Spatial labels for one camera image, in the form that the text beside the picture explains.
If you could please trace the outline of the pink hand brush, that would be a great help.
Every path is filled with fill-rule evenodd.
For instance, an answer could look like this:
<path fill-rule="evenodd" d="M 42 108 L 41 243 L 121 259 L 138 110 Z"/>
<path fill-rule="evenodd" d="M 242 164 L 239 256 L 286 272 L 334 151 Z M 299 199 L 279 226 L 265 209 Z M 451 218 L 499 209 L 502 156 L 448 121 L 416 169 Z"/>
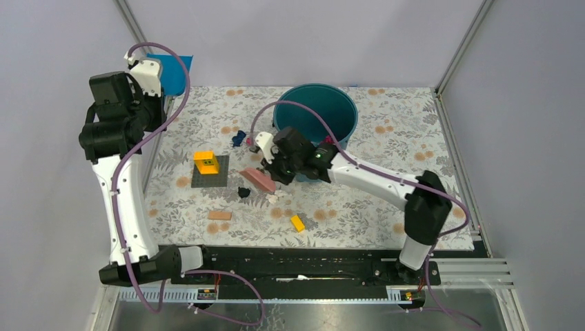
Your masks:
<path fill-rule="evenodd" d="M 263 192 L 274 193 L 276 191 L 275 182 L 268 175 L 256 168 L 245 168 L 239 171 L 239 173 L 243 178 Z"/>

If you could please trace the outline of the blue plastic dustpan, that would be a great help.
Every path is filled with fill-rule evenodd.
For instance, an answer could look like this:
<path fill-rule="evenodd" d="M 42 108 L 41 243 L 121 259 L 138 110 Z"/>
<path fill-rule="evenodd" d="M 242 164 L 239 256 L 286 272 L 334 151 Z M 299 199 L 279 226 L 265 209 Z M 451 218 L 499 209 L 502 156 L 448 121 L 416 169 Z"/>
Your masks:
<path fill-rule="evenodd" d="M 184 94 L 186 75 L 179 62 L 169 54 L 147 54 L 148 58 L 157 59 L 162 65 L 161 87 L 166 95 L 178 97 Z"/>

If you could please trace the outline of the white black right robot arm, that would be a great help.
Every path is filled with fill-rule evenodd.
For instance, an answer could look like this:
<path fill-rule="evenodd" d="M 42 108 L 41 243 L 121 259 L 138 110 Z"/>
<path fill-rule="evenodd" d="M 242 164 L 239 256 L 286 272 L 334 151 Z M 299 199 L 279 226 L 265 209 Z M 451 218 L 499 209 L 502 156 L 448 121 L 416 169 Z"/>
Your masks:
<path fill-rule="evenodd" d="M 334 143 L 325 141 L 316 146 L 291 127 L 276 135 L 260 132 L 254 144 L 263 152 L 261 164 L 273 181 L 288 185 L 302 174 L 312 180 L 361 190 L 400 209 L 404 213 L 406 240 L 395 273 L 406 284 L 423 275 L 426 257 L 453 207 L 434 172 L 391 172 L 356 160 Z"/>

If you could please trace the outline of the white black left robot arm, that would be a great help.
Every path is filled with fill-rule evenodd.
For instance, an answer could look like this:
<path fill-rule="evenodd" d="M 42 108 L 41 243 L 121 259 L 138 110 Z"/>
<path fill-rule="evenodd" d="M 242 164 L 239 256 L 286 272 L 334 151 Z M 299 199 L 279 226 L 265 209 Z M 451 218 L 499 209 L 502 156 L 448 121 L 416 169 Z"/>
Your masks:
<path fill-rule="evenodd" d="M 141 144 L 166 120 L 163 98 L 145 95 L 137 80 L 118 71 L 89 80 L 88 108 L 79 143 L 91 162 L 107 212 L 110 257 L 99 271 L 105 285 L 130 287 L 179 277 L 212 279 L 214 266 L 201 247 L 159 246 L 148 225 L 141 179 Z"/>

